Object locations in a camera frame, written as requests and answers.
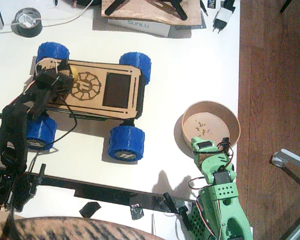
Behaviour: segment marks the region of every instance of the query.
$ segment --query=blue tire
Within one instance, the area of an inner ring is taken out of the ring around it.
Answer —
[[[39,46],[35,63],[44,58],[69,59],[69,54],[68,48],[62,44],[47,41]]]
[[[143,158],[145,133],[134,126],[117,126],[111,130],[108,155],[113,159],[134,162]]]
[[[29,141],[29,149],[40,149],[42,146],[55,140],[57,123],[50,117],[40,115],[37,120],[27,122],[26,138]],[[45,146],[42,150],[48,150],[53,144]]]
[[[120,57],[119,64],[131,65],[140,69],[145,78],[145,84],[150,82],[151,59],[140,52],[128,52]]]

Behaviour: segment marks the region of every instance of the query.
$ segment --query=black tape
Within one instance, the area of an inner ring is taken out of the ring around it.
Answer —
[[[38,10],[34,9],[34,8],[23,8],[20,11],[18,11],[14,17],[14,22],[15,23],[19,23],[19,19],[20,17],[22,17],[23,15],[27,16],[27,18],[29,19],[38,19],[35,20],[35,24],[31,25],[31,26],[27,26],[25,24],[18,24],[16,25],[16,29],[18,31],[18,33],[26,38],[32,38],[37,36],[39,33],[41,33],[42,31],[42,22],[41,22],[41,15],[38,12]]]
[[[90,201],[86,205],[84,205],[83,208],[81,208],[79,213],[81,214],[82,217],[89,219],[100,208],[101,206],[99,203],[97,203],[96,201]]]

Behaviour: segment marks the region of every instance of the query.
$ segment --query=display screen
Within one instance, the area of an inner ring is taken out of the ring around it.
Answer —
[[[107,73],[104,87],[103,106],[128,108],[131,75]]]

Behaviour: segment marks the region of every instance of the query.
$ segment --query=white table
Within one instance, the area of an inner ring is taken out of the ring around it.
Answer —
[[[111,128],[120,122],[79,120],[74,132],[54,147],[57,152],[38,157],[33,169],[46,163],[45,174],[116,188],[195,199],[188,181],[202,174],[194,161],[177,146],[183,143],[177,120],[191,104],[210,100],[238,112],[240,3],[227,27],[217,34],[212,22],[217,10],[208,8],[207,29],[192,31],[190,39],[168,39],[145,33],[92,30],[92,9],[79,19],[43,28],[33,38],[14,33],[0,34],[0,112],[24,89],[30,78],[33,56],[44,42],[57,42],[70,51],[70,59],[118,63],[123,53],[138,51],[152,61],[151,78],[145,88],[142,116],[136,127],[145,132],[144,157],[137,164],[125,164],[107,155]],[[71,16],[69,6],[42,12],[45,19]],[[43,25],[55,21],[43,21]],[[56,138],[73,126],[67,114],[51,113],[58,123]],[[236,147],[233,163],[236,165]],[[28,154],[28,165],[34,157]]]

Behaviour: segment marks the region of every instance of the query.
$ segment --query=cardboard bowl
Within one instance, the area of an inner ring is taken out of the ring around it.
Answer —
[[[237,144],[241,127],[236,115],[226,106],[214,101],[199,101],[192,104],[182,116],[182,134],[191,147],[191,138],[214,141],[218,144],[229,137],[230,145]]]

